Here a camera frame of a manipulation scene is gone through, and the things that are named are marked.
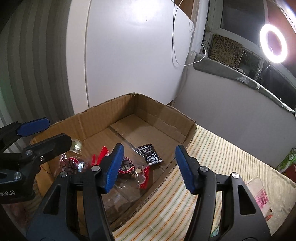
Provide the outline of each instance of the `blue gripper pad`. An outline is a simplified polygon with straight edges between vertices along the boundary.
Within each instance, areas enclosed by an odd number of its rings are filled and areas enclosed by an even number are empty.
[[[40,131],[44,131],[48,129],[49,126],[49,120],[47,118],[41,118],[38,120],[23,123],[17,130],[17,134],[22,137],[27,137]]]
[[[185,186],[187,190],[189,190],[190,193],[192,194],[195,190],[195,187],[193,184],[193,174],[179,146],[176,147],[176,160],[177,160],[183,181],[185,183]]]
[[[117,179],[118,171],[120,169],[122,160],[123,160],[124,148],[122,144],[116,144],[114,150],[111,153],[112,163],[107,171],[106,175],[106,185],[105,192],[109,193],[109,191],[113,188],[115,181]]]

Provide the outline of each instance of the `gray cloth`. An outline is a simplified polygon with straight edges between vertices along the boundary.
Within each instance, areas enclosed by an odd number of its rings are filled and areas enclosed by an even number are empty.
[[[202,59],[202,57],[203,56],[201,54],[197,54],[195,56],[194,62]],[[283,103],[279,98],[277,98],[269,90],[265,89],[262,85],[258,84],[255,80],[247,77],[246,75],[236,71],[233,68],[230,68],[224,64],[221,64],[209,58],[204,58],[202,61],[193,64],[193,68],[195,68],[198,71],[202,71],[202,72],[214,74],[226,79],[238,81],[254,90],[259,91],[259,93],[265,95],[266,97],[271,99],[274,103],[276,103],[278,106],[284,108],[286,111],[289,111],[295,116],[295,111],[292,110],[285,103]]]

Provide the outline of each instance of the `gray curtain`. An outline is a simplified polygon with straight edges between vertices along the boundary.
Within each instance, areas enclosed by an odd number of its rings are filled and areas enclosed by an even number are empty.
[[[66,70],[70,4],[24,0],[0,33],[0,127],[41,117],[53,124],[74,114]]]

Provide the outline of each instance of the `metal screw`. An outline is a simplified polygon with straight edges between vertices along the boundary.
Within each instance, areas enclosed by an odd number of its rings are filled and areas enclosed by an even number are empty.
[[[92,170],[93,172],[97,172],[97,171],[100,170],[100,167],[99,167],[99,166],[93,166],[93,167],[91,168],[91,170]]]
[[[22,174],[20,172],[15,172],[13,177],[15,180],[19,180],[22,177]]]
[[[67,172],[63,171],[59,174],[60,177],[66,177],[68,175]]]
[[[32,154],[32,150],[26,150],[25,154],[26,155],[31,155]]]
[[[239,178],[239,174],[236,172],[231,173],[231,175],[233,178]]]
[[[202,172],[207,172],[209,169],[208,169],[207,167],[200,167],[200,170],[201,170]]]

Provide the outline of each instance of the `white wall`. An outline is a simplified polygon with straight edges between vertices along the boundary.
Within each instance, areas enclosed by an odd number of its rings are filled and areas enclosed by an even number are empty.
[[[130,92],[165,104],[175,98],[183,66],[172,63],[173,7],[171,0],[92,0],[86,34],[90,107]],[[179,9],[175,49],[180,64],[189,51],[189,24]]]
[[[66,37],[67,76],[74,114],[89,108],[85,81],[85,37],[91,0],[72,0]]]
[[[296,146],[293,114],[256,90],[192,66],[174,106],[198,125],[272,167]]]

